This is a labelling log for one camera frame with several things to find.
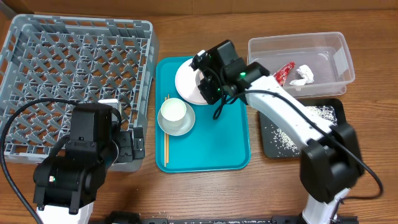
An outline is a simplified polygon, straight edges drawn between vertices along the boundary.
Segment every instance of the white plate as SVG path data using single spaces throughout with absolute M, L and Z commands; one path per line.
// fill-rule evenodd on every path
M 201 71 L 193 71 L 191 66 L 192 58 L 188 59 L 180 68 L 178 68 L 175 74 L 175 88 L 179 95 L 187 102 L 194 105 L 207 105 L 206 100 L 200 94 L 198 84 L 203 78 Z
M 171 136 L 180 136 L 183 134 L 187 134 L 195 124 L 195 112 L 193 111 L 192 107 L 184 102 L 187 106 L 187 113 L 184 116 L 184 121 L 180 126 L 177 127 L 169 127 L 164 125 L 165 118 L 162 116 L 162 113 L 157 113 L 157 123 L 159 124 L 160 128 Z

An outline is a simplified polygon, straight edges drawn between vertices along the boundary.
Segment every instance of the crumpled paper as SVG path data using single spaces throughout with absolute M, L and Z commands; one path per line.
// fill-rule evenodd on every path
M 299 80 L 292 80 L 290 82 L 293 86 L 302 86 L 308 83 L 313 83 L 313 73 L 308 65 L 302 65 L 297 69 L 298 74 L 302 77 Z

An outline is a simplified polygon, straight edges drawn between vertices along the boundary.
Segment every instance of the blue plastic tray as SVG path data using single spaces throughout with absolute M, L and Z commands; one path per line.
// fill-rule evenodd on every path
M 164 166 L 164 132 L 157 124 L 157 113 L 167 94 L 182 99 L 175 89 L 175 74 L 190 58 L 165 58 L 156 67 L 156 164 L 169 173 L 245 168 L 251 152 L 246 105 L 241 101 L 224 106 L 217 120 L 213 120 L 213 113 L 220 102 L 206 106 L 190 104 L 195 111 L 195 125 L 187 134 L 170 136 L 169 163 Z

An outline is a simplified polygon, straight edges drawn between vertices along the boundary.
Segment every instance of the white cup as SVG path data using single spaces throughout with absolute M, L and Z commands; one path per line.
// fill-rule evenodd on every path
M 187 106 L 184 101 L 178 98 L 170 98 L 162 104 L 160 112 L 166 120 L 165 125 L 177 127 L 180 126 L 184 120 L 185 114 L 187 113 Z

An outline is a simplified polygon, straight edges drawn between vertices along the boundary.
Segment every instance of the plastic dish rack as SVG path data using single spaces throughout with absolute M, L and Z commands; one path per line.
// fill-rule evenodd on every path
M 29 101 L 61 98 L 122 103 L 123 129 L 147 129 L 147 102 L 159 42 L 148 21 L 18 15 L 0 54 L 0 131 Z M 9 161 L 40 163 L 69 132 L 73 106 L 30 107 L 7 135 Z M 141 160 L 113 170 L 135 171 Z

